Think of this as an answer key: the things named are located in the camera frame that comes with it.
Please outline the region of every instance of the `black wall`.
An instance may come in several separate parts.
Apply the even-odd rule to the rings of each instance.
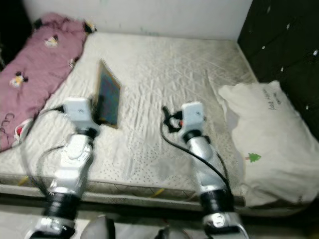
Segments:
[[[31,35],[31,28],[21,0],[0,1],[0,47],[6,64],[24,46]]]
[[[319,0],[254,0],[238,43],[258,80],[279,80],[319,139]]]

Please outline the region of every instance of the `white wall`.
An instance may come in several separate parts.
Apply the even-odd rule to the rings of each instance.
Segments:
[[[54,11],[99,31],[237,40],[252,0],[24,0],[32,21]]]

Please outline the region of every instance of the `white pillow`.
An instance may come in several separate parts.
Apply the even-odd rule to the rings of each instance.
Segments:
[[[238,116],[231,134],[244,159],[246,206],[311,202],[319,191],[319,143],[279,82],[223,86],[218,93],[225,115],[229,107]]]

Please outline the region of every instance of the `black cable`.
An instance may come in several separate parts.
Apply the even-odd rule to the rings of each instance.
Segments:
[[[217,157],[221,163],[221,165],[223,166],[223,170],[224,170],[224,173],[225,173],[225,178],[227,179],[228,183],[229,183],[229,177],[228,177],[228,171],[227,171],[227,168],[226,168],[226,164],[225,164],[225,161],[224,159],[220,156],[220,154],[218,152],[216,152],[217,154]]]
[[[224,175],[222,175],[213,165],[211,165],[210,163],[208,163],[205,159],[197,156],[196,154],[194,154],[193,152],[189,151],[187,148],[184,148],[184,147],[181,147],[179,146],[178,144],[175,144],[171,141],[169,141],[166,136],[164,135],[164,132],[163,132],[163,124],[164,122],[162,122],[160,124],[160,127],[159,127],[159,130],[160,130],[160,135],[162,136],[162,138],[167,142],[169,143],[170,145],[174,146],[175,148],[178,148],[188,154],[190,154],[191,156],[197,158],[199,161],[201,161],[202,163],[204,163],[207,167],[209,167],[211,170],[213,170],[220,178],[221,180],[225,183],[226,187],[227,187],[227,190],[229,191],[229,193],[232,195],[231,193],[231,188],[229,186],[229,182],[228,180],[224,177]]]
[[[37,175],[37,177],[38,177],[38,179],[39,179],[39,184],[41,185],[42,188],[45,188],[46,191],[48,191],[48,190],[47,190],[47,188],[46,188],[46,186],[45,186],[45,183],[44,183],[44,181],[43,181],[43,178],[42,178],[42,167],[43,167],[43,165],[44,165],[44,161],[42,161],[42,160],[44,159],[44,157],[45,157],[46,154],[49,154],[49,153],[51,153],[52,151],[57,150],[57,149],[60,149],[60,148],[63,148],[63,147],[64,147],[64,145],[60,145],[60,146],[56,146],[56,147],[50,148],[50,149],[44,151],[44,152],[41,154],[41,156],[39,157],[39,159],[38,159],[37,165],[38,165],[39,163],[40,163],[40,165],[36,167],[36,169],[37,169],[37,170],[36,170],[36,171],[37,171],[36,175]]]
[[[63,109],[63,106],[60,105],[60,106],[57,106],[57,107],[54,107],[54,108],[50,108],[50,109],[45,109],[43,110],[37,117],[36,119],[38,119],[39,117],[45,115],[46,113],[48,112],[52,112],[52,111],[59,111],[59,112],[64,112],[64,109]],[[27,161],[27,157],[25,155],[25,140],[20,144],[20,155],[21,155],[21,162],[22,162],[22,165],[24,167],[24,170],[26,172],[26,175],[28,176],[28,178],[30,179],[30,181],[34,184],[35,187],[37,187],[41,192],[42,194],[47,197],[48,196],[48,191],[46,189],[45,186],[42,185],[42,183],[39,183],[32,175],[31,173],[31,170],[29,168],[29,164],[28,164],[28,161]]]

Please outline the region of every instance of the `bed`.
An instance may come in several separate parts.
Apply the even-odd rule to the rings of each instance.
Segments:
[[[183,103],[196,100],[204,104],[205,133],[225,160],[237,204],[244,206],[238,187],[242,162],[234,156],[214,94],[216,86],[256,81],[237,43],[96,32],[88,36],[82,57],[45,107],[58,105],[68,96],[90,97],[101,59],[122,84],[119,128],[101,126],[83,200],[200,210],[194,197],[190,157],[167,145],[159,134],[163,105],[176,111]],[[36,161],[43,151],[64,144],[72,133],[72,124],[58,113],[36,122],[26,145],[32,171],[36,172]],[[45,159],[43,176],[47,183],[58,160],[59,151]],[[40,196],[28,183],[18,186],[24,177],[19,147],[2,152],[1,193]]]

